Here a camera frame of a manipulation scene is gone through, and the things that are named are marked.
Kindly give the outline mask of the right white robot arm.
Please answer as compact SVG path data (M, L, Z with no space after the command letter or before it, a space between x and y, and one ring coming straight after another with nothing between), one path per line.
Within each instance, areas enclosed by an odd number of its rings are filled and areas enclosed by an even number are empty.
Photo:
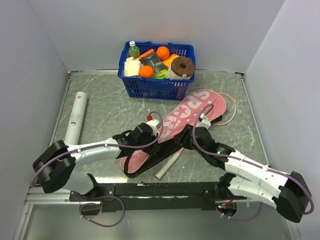
M299 223L315 209L304 177L282 172L216 142L204 127L187 125L177 137L181 146L197 151L211 166L226 171L218 193L223 199L240 196L267 204L285 219Z

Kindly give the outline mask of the white shuttlecock tube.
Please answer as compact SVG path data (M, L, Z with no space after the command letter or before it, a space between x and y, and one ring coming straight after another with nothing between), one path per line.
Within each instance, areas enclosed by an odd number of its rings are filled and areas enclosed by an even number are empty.
M64 138L66 145L77 145L79 142L87 101L88 95L85 92L78 91L75 94Z

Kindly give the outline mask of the pink racket cover bag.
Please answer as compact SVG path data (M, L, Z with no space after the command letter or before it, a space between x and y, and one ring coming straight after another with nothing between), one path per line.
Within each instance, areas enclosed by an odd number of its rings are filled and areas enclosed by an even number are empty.
M163 119L163 132L158 140L159 151L150 155L136 150L129 159L122 158L120 166L124 174L135 178L170 157L182 148L174 137L186 126L197 126L201 114L205 114L212 125L215 119L225 113L226 107L224 98L212 90L202 89L190 93Z

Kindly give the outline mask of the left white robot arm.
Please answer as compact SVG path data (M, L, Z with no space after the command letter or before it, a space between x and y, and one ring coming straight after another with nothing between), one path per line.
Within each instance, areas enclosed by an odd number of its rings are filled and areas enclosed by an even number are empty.
M102 160L129 160L138 150L158 150L158 139L161 135L158 126L158 120L149 120L133 130L124 131L100 142L82 145L67 145L58 140L33 163L35 176L31 181L32 186L41 187L46 194L60 189L75 191L87 201L93 201L99 195L96 180L92 175L76 172L75 169Z

